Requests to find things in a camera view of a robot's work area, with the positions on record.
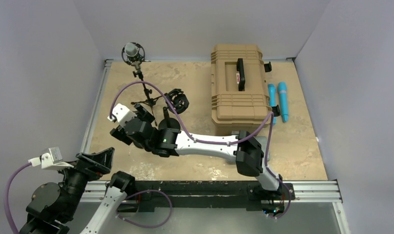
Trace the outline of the round base shock mount stand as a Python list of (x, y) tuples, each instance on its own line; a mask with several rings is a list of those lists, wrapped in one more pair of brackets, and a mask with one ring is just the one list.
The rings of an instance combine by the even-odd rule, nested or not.
[[(177, 114), (183, 113), (189, 106), (189, 101), (181, 89), (173, 89), (169, 93), (166, 93), (165, 96), (169, 99)], [(181, 129), (179, 121), (170, 117), (169, 112), (173, 113), (169, 108), (169, 105), (167, 105), (167, 107), (163, 107), (164, 118), (160, 121), (158, 129)]]

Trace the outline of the tan tool case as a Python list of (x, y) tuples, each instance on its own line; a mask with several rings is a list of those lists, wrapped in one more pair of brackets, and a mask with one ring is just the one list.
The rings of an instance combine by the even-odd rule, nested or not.
[(211, 118), (215, 134), (254, 132), (272, 112), (266, 83), (271, 64), (255, 44), (216, 44), (211, 51)]

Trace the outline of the blue microphone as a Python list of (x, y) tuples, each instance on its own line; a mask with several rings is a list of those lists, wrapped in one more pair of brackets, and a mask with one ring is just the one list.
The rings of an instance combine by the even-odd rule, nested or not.
[(282, 121), (286, 123), (289, 119), (289, 112), (288, 112), (288, 100), (287, 100), (287, 86), (285, 82), (280, 82), (278, 84), (278, 93), (280, 98)]
[(268, 87), (268, 92), (269, 92), (269, 97), (270, 97), (270, 106), (272, 107), (272, 111), (274, 114), (273, 117), (273, 125), (276, 124), (277, 122), (277, 117), (280, 116), (280, 108), (279, 106), (276, 104), (276, 88), (274, 86), (274, 84), (269, 83), (267, 85)]

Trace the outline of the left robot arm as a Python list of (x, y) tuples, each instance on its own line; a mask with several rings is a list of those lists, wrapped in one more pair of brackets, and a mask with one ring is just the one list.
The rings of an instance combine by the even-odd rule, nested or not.
[[(26, 207), (27, 221), (19, 232), (66, 234), (70, 229), (65, 224), (72, 221), (88, 182), (110, 173), (113, 154), (114, 148), (110, 147), (94, 154), (79, 153), (76, 160), (66, 162), (60, 149), (51, 147), (40, 157), (31, 159), (29, 162), (33, 166), (58, 171), (63, 175), (63, 181), (42, 184), (33, 192), (31, 202)], [(121, 202), (132, 198), (136, 192), (133, 176), (122, 171), (113, 174), (101, 204), (82, 233), (105, 233)]]

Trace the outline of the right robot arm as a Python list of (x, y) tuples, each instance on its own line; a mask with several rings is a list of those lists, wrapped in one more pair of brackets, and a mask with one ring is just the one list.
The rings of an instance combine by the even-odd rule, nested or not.
[(117, 104), (108, 120), (118, 123), (110, 134), (127, 145), (134, 143), (138, 148), (160, 157), (201, 155), (222, 158), (235, 163), (237, 172), (253, 177), (260, 184), (260, 193), (269, 198), (292, 200), (295, 194), (284, 184), (279, 174), (267, 165), (267, 149), (247, 131), (230, 136), (208, 136), (191, 134), (181, 129), (181, 121), (166, 116), (161, 126), (152, 125), (154, 116), (137, 104), (132, 111)]

